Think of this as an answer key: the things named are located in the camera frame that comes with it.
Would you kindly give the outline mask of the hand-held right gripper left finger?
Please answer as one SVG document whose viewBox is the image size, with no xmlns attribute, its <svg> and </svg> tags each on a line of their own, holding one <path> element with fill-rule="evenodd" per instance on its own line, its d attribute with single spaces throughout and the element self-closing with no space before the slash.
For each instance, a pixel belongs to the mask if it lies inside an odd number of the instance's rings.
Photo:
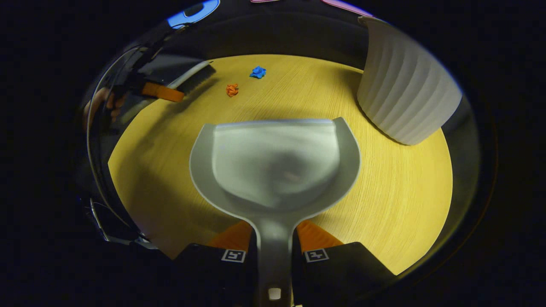
<svg viewBox="0 0 546 307">
<path fill-rule="evenodd" d="M 183 307 L 253 307 L 257 292 L 257 238 L 240 221 L 207 245 L 189 244 L 174 260 Z"/>
</svg>

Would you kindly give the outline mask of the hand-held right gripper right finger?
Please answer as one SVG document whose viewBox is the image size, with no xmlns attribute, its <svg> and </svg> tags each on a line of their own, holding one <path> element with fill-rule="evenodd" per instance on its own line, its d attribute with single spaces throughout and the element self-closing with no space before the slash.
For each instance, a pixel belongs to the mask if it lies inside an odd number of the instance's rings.
<svg viewBox="0 0 546 307">
<path fill-rule="evenodd" d="M 294 233 L 295 306 L 374 306 L 397 280 L 362 243 L 343 243 L 310 220 Z"/>
</svg>

